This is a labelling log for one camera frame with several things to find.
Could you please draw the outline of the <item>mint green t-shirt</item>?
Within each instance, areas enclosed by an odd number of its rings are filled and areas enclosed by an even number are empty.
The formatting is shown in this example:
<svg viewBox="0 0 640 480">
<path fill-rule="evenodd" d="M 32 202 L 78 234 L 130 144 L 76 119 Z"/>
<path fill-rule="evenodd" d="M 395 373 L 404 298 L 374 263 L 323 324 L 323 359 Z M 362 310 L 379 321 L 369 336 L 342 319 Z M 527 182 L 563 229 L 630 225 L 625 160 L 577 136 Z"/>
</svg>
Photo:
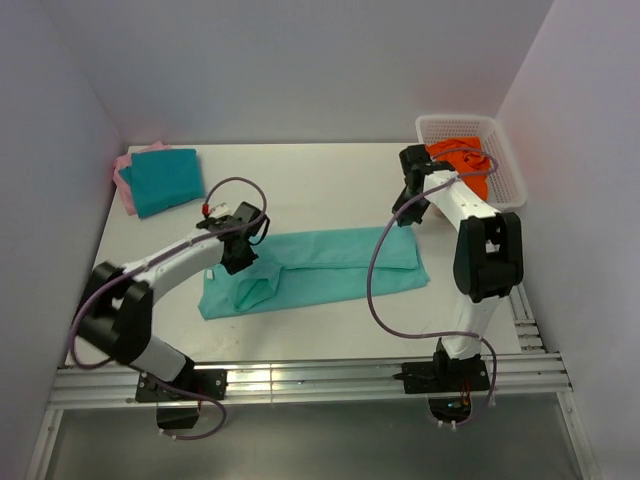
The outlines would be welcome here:
<svg viewBox="0 0 640 480">
<path fill-rule="evenodd" d="M 199 312 L 214 320 L 364 298 L 383 231 L 366 227 L 268 236 L 248 268 L 233 275 L 221 265 L 205 271 Z M 429 281 L 413 231 L 392 228 L 374 264 L 372 294 L 414 290 Z"/>
</svg>

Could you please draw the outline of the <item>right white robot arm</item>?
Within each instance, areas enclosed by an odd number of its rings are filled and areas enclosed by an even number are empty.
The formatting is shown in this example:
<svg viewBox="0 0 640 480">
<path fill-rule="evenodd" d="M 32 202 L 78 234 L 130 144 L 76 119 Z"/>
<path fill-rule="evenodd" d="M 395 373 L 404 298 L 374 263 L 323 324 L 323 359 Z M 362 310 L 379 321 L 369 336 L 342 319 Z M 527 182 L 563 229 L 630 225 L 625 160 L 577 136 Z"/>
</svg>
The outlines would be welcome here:
<svg viewBox="0 0 640 480">
<path fill-rule="evenodd" d="M 436 206 L 457 232 L 452 274 L 458 290 L 454 310 L 455 333 L 440 336 L 446 357 L 433 365 L 435 383 L 452 390 L 468 374 L 464 361 L 481 352 L 481 339 L 501 299 L 524 276 L 521 221 L 517 214 L 501 212 L 467 185 L 469 179 L 489 176 L 498 162 L 471 147 L 453 153 L 475 153 L 489 160 L 478 171 L 460 172 L 443 154 L 430 155 L 424 145 L 411 145 L 399 153 L 404 188 L 392 207 L 399 227 L 422 222 L 429 206 Z"/>
</svg>

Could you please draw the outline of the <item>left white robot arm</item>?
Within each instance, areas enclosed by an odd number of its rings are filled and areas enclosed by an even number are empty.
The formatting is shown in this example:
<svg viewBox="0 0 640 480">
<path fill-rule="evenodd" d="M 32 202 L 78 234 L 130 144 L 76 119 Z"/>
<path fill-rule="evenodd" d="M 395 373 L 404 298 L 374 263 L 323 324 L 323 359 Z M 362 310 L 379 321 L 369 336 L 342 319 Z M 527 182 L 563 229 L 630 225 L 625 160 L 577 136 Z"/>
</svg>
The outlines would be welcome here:
<svg viewBox="0 0 640 480">
<path fill-rule="evenodd" d="M 75 340 L 81 338 L 115 361 L 159 380 L 172 399 L 183 399 L 195 386 L 195 363 L 152 333 L 153 309 L 163 296 L 193 275 L 221 266 L 234 275 L 258 255 L 253 238 L 266 237 L 270 219 L 259 208 L 241 203 L 231 213 L 209 216 L 183 239 L 142 260 L 124 265 L 99 264 L 91 273 L 72 322 L 69 353 L 80 365 Z"/>
</svg>

